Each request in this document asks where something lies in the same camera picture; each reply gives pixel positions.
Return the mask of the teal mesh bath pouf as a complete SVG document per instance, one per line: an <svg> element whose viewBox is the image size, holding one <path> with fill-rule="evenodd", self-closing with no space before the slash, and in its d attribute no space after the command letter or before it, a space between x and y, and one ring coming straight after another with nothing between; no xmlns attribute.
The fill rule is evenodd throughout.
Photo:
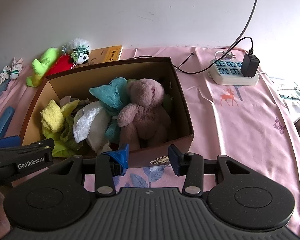
<svg viewBox="0 0 300 240"><path fill-rule="evenodd" d="M90 94L97 98L100 105L111 116L105 136L115 144L119 143L121 128L117 124L117 117L120 111L129 104L127 94L127 80L124 77L116 77L107 85L101 85L89 89Z"/></svg>

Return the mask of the lime green plush toy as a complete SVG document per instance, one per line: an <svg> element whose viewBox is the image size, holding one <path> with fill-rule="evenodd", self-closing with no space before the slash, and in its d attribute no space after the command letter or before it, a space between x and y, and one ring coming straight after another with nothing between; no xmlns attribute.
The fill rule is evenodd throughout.
<svg viewBox="0 0 300 240"><path fill-rule="evenodd" d="M26 84L29 87L38 87L42 78L46 72L53 66L53 64L59 58L59 49L58 48L49 48L47 49L40 57L40 59L34 59L32 61L33 73L31 76L26 78Z"/></svg>

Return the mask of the lime green yarn cloth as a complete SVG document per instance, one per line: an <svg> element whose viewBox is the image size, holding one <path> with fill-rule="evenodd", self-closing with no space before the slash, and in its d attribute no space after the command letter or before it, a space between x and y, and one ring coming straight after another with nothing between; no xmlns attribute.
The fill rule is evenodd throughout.
<svg viewBox="0 0 300 240"><path fill-rule="evenodd" d="M53 133L42 126L43 136L46 139L52 138L54 140L55 146L52 150L52 156L54 158L68 158L76 155L83 146L83 142L77 143L74 139L73 125L74 118L72 116L67 116L65 118L63 129L58 133Z"/></svg>

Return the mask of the pink printed tablecloth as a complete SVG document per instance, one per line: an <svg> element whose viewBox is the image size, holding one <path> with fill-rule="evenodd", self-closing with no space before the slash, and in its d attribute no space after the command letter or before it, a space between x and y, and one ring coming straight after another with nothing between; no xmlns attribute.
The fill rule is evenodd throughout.
<svg viewBox="0 0 300 240"><path fill-rule="evenodd" d="M195 55L190 57L183 65L186 72L195 72L214 58L215 50L207 48L143 48L124 49L121 59L134 56L170 56L174 64L181 62L192 52ZM38 90L37 88L26 87L25 78L31 74L30 67L23 68L21 77L16 81L10 81L7 90L0 97L0 116L6 107L15 109L15 114L8 127L6 136L19 135L21 125L29 109L30 103ZM194 140L190 152L203 155L207 159L215 159L218 154L227 154L235 160L243 163L249 168L262 173L266 177L285 186L293 194L295 207L288 228L300 236L300 138L280 96L273 88L272 82L266 74L261 74L260 79L254 87L220 86L213 82L207 74L187 75L178 74L179 81L190 111L191 121L194 127ZM225 90L231 88L235 93L232 106L231 100L220 103L221 95ZM275 128L275 120L278 118L286 129L280 134ZM146 190L153 190L155 187L181 186L184 178L174 175L170 165L161 165L145 168L131 168L126 175L115 179L116 189L120 187L143 187ZM118 236L115 236L114 227L101 226L101 220L97 222L101 226L100 239L123 239L123 226L130 226L132 219L142 224L149 225L149 230L140 228L132 229L132 236L127 239L151 239L151 233L155 229L167 229L168 222L172 224L173 218L163 222L163 217L143 217L145 201L140 197L132 197L137 207L136 215L128 218L128 215L115 215L114 222L120 224ZM163 208L156 208L155 215L165 215Z"/></svg>

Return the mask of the pink plush bear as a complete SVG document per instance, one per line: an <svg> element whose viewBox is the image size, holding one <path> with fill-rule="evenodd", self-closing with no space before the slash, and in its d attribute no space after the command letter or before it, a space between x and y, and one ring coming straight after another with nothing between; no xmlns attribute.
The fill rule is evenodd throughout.
<svg viewBox="0 0 300 240"><path fill-rule="evenodd" d="M153 79L132 80L127 83L130 103L121 109L117 124L121 128L120 142L131 151L155 147L167 139L171 120L162 107L165 91Z"/></svg>

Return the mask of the black power adapter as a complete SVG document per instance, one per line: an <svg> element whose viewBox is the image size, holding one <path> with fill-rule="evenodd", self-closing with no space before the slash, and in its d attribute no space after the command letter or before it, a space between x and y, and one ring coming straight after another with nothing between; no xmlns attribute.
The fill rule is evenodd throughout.
<svg viewBox="0 0 300 240"><path fill-rule="evenodd" d="M245 54L242 61L241 72L244 77L254 77L258 66L259 59L253 54Z"/></svg>

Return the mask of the white panda plush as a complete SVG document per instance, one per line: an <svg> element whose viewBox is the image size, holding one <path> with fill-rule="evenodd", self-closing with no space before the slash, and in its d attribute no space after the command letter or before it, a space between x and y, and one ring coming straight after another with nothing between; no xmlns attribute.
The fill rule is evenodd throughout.
<svg viewBox="0 0 300 240"><path fill-rule="evenodd" d="M89 62L91 52L90 43L85 39L76 38L62 46L62 52L71 57L74 66L86 64Z"/></svg>

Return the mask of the white power strip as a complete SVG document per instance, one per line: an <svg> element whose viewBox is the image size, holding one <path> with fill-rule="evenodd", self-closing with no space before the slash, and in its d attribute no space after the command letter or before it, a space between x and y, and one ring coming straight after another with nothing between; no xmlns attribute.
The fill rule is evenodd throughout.
<svg viewBox="0 0 300 240"><path fill-rule="evenodd" d="M214 63L208 69L208 76L213 79L218 85L233 85L233 86L255 86L259 77L255 74L254 77L245 77L241 72L242 62L236 59L236 55L232 52L225 53L224 50L215 52L215 59L210 63L215 62L219 57L225 57Z"/></svg>

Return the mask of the yellow fuzzy cloth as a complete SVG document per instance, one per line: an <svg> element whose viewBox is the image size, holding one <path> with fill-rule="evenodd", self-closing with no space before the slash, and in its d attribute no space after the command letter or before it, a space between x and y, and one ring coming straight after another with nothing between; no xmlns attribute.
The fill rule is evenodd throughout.
<svg viewBox="0 0 300 240"><path fill-rule="evenodd" d="M73 112L79 102L80 100L75 100L59 107L55 100L50 100L40 113L43 127L53 133L60 132L63 129L66 117Z"/></svg>

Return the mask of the brown cardboard box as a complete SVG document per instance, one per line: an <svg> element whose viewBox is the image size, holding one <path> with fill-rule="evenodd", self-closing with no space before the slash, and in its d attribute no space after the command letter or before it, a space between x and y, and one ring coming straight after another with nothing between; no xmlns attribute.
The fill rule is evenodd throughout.
<svg viewBox="0 0 300 240"><path fill-rule="evenodd" d="M188 152L194 138L194 130L184 94L175 68L169 57L144 57L95 64L74 68L43 79L25 116L20 136L23 145L44 139L41 111L50 100L59 103L70 96L74 99L100 101L108 112L109 124L106 135L110 146L117 150L120 127L116 118L125 105L129 104L127 83L140 79L152 79L161 84L165 91L162 104L170 117L166 142L155 147L143 139L140 149L129 155L131 168L158 165L158 159L168 154L168 146L174 144L182 152Z"/></svg>

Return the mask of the grey pink sock bundle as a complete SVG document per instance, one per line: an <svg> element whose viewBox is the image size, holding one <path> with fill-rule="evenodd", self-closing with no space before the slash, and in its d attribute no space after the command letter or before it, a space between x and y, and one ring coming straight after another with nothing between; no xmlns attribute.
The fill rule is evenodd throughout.
<svg viewBox="0 0 300 240"><path fill-rule="evenodd" d="M70 102L73 102L76 100L79 101L79 103L78 103L79 106L85 106L85 105L88 105L89 103L91 103L91 101L89 99L79 99L79 98L73 98L71 96L65 96L60 100L60 107L63 107L67 103L70 103Z"/></svg>

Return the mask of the red plush toy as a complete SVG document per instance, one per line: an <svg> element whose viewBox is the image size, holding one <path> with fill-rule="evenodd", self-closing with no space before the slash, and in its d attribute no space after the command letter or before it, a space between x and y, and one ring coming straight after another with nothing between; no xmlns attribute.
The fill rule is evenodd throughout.
<svg viewBox="0 0 300 240"><path fill-rule="evenodd" d="M74 61L70 55L61 55L53 66L46 72L45 76L54 75L70 70L74 65Z"/></svg>

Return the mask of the yellow flat box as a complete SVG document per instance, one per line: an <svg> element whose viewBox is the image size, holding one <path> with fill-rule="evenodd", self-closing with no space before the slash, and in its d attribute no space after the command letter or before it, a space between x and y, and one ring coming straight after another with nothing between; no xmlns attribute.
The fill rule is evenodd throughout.
<svg viewBox="0 0 300 240"><path fill-rule="evenodd" d="M89 61L87 65L118 61L121 57L122 50L122 46L94 49L89 55Z"/></svg>

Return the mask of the blue glasses case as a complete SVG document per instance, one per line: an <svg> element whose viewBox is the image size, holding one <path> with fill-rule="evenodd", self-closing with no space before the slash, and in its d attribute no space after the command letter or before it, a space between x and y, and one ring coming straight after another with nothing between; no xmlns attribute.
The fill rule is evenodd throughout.
<svg viewBox="0 0 300 240"><path fill-rule="evenodd" d="M15 113L15 109L8 106L0 117L0 138L3 138L8 130L10 122Z"/></svg>

